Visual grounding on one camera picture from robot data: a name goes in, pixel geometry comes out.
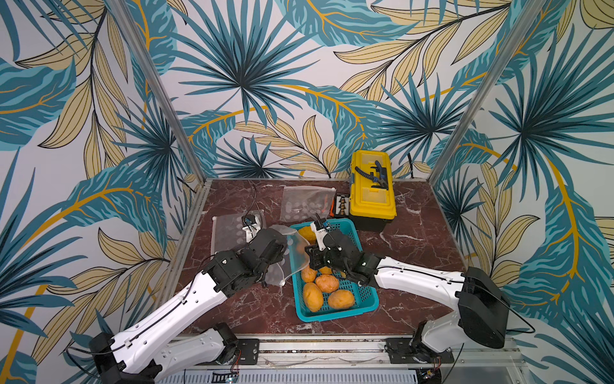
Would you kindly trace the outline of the yellow potato top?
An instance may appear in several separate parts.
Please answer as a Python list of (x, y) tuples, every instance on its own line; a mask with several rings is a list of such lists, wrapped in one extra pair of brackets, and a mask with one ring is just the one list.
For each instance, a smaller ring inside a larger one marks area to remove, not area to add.
[(302, 227), (301, 229), (298, 230), (298, 233), (309, 244), (313, 245), (317, 243), (316, 233), (311, 229), (311, 227)]

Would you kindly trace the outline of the clear zipper bag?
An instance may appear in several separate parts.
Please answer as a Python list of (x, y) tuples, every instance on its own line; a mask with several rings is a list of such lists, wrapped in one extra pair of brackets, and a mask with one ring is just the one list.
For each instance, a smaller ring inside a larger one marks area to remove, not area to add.
[(265, 283), (271, 286), (284, 286), (289, 278), (310, 265), (310, 256), (305, 252), (310, 243), (294, 228), (272, 225), (270, 229), (286, 237), (287, 247), (283, 259), (269, 266)]

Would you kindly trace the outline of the teal plastic basket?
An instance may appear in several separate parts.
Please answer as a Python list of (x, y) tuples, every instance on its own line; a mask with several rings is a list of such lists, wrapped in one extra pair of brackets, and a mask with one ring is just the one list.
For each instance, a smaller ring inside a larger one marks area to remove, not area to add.
[[(361, 241), (356, 231), (355, 225), (349, 219), (328, 219), (328, 224), (332, 229), (340, 230), (344, 235), (349, 237), (354, 245), (362, 251)], [(296, 231), (299, 231), (303, 227), (309, 227), (309, 222), (303, 222), (299, 224), (291, 225)], [(300, 273), (292, 276), (293, 288), (294, 288), (294, 302), (296, 306), (297, 316), (304, 323), (311, 322), (325, 322), (332, 321), (339, 318), (348, 318), (358, 315), (364, 315), (365, 313), (377, 310), (379, 305), (379, 297), (377, 291), (373, 287), (358, 286), (349, 280), (341, 279), (339, 273), (335, 272), (334, 276), (340, 279), (340, 290), (346, 290), (353, 294), (355, 304), (349, 309), (335, 310), (328, 305), (328, 298), (330, 294), (323, 294), (324, 304), (318, 312), (312, 312), (304, 303), (303, 300), (303, 288), (305, 282), (303, 282)]]

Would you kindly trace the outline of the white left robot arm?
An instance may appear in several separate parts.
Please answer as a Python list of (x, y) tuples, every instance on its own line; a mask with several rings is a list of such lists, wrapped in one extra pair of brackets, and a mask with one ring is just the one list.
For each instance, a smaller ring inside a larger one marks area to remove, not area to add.
[(187, 326), (233, 295), (265, 281), (268, 268), (284, 259), (286, 227), (259, 230), (242, 246), (217, 252), (192, 282), (151, 315), (118, 333), (102, 332), (89, 343), (104, 383), (155, 383), (200, 363), (234, 363), (237, 337), (218, 323), (192, 338), (175, 341)]

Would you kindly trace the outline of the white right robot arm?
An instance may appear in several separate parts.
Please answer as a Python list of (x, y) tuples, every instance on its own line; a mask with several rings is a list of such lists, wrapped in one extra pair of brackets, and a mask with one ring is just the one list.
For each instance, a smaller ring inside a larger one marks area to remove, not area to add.
[(448, 307), (451, 312), (424, 321), (413, 336), (414, 349), (442, 353), (468, 341), (491, 349), (505, 345), (508, 300), (481, 269), (433, 270), (390, 256), (361, 251), (340, 230), (312, 226), (317, 244), (308, 246), (310, 267), (329, 267), (359, 286), (414, 294)]

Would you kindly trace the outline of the clear dotted bag left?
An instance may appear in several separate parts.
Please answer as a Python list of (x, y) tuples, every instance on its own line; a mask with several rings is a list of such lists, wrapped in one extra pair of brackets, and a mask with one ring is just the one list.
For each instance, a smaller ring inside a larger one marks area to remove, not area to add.
[[(250, 213), (258, 215), (262, 221), (262, 227), (264, 227), (264, 211), (256, 210)], [(246, 233), (242, 230), (243, 225), (241, 222), (243, 216), (245, 214), (239, 213), (213, 217), (211, 254), (228, 251), (235, 248), (235, 246), (246, 243)]]

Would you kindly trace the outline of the clear dotted bag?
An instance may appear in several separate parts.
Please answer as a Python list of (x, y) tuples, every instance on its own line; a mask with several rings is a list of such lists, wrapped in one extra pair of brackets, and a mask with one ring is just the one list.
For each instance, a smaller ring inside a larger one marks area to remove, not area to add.
[[(256, 210), (250, 213), (258, 215), (262, 221), (262, 227), (264, 227), (264, 211)], [(243, 216), (245, 214), (239, 213), (213, 217), (211, 254), (228, 251), (235, 248), (235, 246), (246, 243), (246, 233), (242, 230), (243, 225), (241, 222)]]
[(334, 205), (336, 193), (333, 187), (284, 187), (280, 221), (295, 223), (316, 216), (326, 218)]

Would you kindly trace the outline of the clear dotted bag rear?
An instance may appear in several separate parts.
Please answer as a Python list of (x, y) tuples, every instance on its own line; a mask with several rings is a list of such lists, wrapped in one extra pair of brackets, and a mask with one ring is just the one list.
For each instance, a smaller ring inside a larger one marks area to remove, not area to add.
[(316, 216), (326, 218), (334, 205), (336, 193), (333, 187), (284, 187), (280, 221), (295, 223)]

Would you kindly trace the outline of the potato orange middle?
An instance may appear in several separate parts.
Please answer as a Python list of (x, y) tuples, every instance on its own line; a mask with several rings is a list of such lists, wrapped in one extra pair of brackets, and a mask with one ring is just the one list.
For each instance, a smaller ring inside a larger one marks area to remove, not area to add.
[(322, 293), (332, 294), (339, 289), (339, 280), (334, 275), (320, 275), (315, 284)]

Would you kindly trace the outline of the potato left middle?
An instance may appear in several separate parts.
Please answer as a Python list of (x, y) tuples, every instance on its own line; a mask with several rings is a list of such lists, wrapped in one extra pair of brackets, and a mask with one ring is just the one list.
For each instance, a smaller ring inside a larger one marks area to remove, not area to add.
[(318, 271), (310, 267), (306, 267), (301, 271), (302, 281), (304, 283), (313, 283), (318, 276)]

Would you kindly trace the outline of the potato front right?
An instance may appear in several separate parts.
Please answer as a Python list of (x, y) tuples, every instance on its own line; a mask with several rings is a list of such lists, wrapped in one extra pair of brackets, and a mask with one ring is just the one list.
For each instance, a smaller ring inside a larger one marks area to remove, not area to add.
[(328, 306), (334, 310), (347, 310), (353, 307), (355, 303), (353, 293), (347, 290), (334, 291), (327, 300)]

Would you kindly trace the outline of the potato front left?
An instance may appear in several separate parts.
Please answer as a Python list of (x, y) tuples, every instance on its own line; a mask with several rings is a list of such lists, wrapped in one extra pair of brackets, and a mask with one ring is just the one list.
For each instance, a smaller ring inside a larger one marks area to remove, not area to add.
[(321, 310), (324, 305), (324, 296), (317, 284), (305, 284), (303, 287), (303, 301), (310, 312), (315, 313)]

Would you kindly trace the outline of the yellow black toolbox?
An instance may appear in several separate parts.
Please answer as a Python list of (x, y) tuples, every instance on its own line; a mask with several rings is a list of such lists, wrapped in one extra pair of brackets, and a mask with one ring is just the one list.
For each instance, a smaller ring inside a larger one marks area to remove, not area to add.
[[(354, 170), (358, 166), (367, 173), (375, 172), (372, 166), (376, 160), (387, 169), (388, 190), (372, 188), (373, 183)], [(390, 157), (380, 151), (356, 151), (350, 164), (350, 181), (350, 219), (357, 230), (381, 233), (398, 215)]]

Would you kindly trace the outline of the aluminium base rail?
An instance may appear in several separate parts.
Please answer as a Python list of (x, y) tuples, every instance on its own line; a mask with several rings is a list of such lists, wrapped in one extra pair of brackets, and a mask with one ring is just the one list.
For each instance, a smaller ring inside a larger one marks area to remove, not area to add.
[(257, 342), (235, 366), (201, 364), (167, 383), (531, 383), (513, 340), (489, 350), (474, 342), (449, 348), (429, 363), (402, 355), (409, 339), (389, 335), (245, 334)]

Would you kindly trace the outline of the aluminium corner post left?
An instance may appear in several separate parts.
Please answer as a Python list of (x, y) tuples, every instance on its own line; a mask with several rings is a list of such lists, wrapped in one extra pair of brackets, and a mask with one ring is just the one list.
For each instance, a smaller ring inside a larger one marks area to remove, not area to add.
[(177, 116), (176, 110), (172, 105), (169, 95), (164, 89), (160, 75), (158, 74), (152, 57), (146, 48), (146, 44), (139, 36), (139, 31), (134, 19), (126, 6), (125, 1), (110, 0), (108, 1), (110, 10), (116, 17), (119, 29), (136, 58), (137, 63), (142, 69), (145, 80), (150, 83), (150, 87), (158, 105), (161, 107), (163, 114), (169, 122), (171, 131), (174, 133), (179, 147), (182, 149), (190, 169), (196, 175), (200, 184), (206, 183), (206, 176), (201, 170), (200, 162), (197, 160), (188, 141), (187, 135), (183, 130), (182, 123)]

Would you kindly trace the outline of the aluminium corner post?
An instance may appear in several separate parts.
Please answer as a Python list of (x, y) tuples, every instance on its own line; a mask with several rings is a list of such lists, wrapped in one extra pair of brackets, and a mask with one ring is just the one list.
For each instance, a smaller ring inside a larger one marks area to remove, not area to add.
[(485, 74), (481, 85), (477, 88), (476, 94), (473, 96), (467, 110), (463, 113), (457, 129), (449, 136), (449, 141), (442, 150), (432, 173), (428, 177), (431, 187), (434, 187), (441, 180), (445, 166), (449, 163), (455, 149), (465, 136), (470, 123), (474, 120), (476, 113), (480, 110), (482, 103), (495, 86), (505, 67), (513, 58), (524, 36), (528, 33), (534, 19), (540, 14), (540, 10), (545, 3), (545, 0), (529, 1), (523, 8), (517, 23), (510, 30), (510, 36), (503, 44), (500, 54), (494, 58), (492, 66)]
[(163, 114), (169, 122), (171, 131), (174, 133), (179, 147), (182, 149), (190, 169), (196, 175), (200, 184), (206, 183), (206, 176), (201, 170), (200, 162), (197, 160), (188, 141), (187, 135), (183, 130), (182, 123), (177, 116), (176, 110), (172, 105), (169, 95), (164, 89), (160, 75), (158, 74), (152, 57), (146, 48), (146, 44), (139, 36), (139, 31), (134, 19), (126, 6), (125, 1), (110, 0), (108, 1), (110, 10), (116, 17), (119, 29), (136, 58), (137, 63), (142, 69), (145, 80), (150, 83), (150, 87), (158, 105), (161, 107)]

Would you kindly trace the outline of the aluminium corner post right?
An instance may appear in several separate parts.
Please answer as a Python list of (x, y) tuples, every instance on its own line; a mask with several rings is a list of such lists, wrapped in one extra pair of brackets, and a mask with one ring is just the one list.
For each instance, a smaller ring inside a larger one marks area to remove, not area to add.
[(465, 136), (470, 123), (474, 120), (476, 113), (480, 110), (482, 103), (495, 86), (505, 67), (513, 58), (524, 36), (528, 33), (534, 19), (540, 14), (540, 10), (545, 3), (545, 0), (529, 1), (523, 8), (517, 23), (510, 30), (510, 36), (503, 44), (500, 54), (494, 58), (492, 66), (485, 74), (481, 85), (477, 88), (476, 94), (473, 96), (467, 110), (463, 113), (457, 129), (449, 136), (449, 141), (442, 150), (432, 173), (428, 177), (431, 187), (434, 187), (441, 180), (445, 166), (449, 163), (455, 149)]

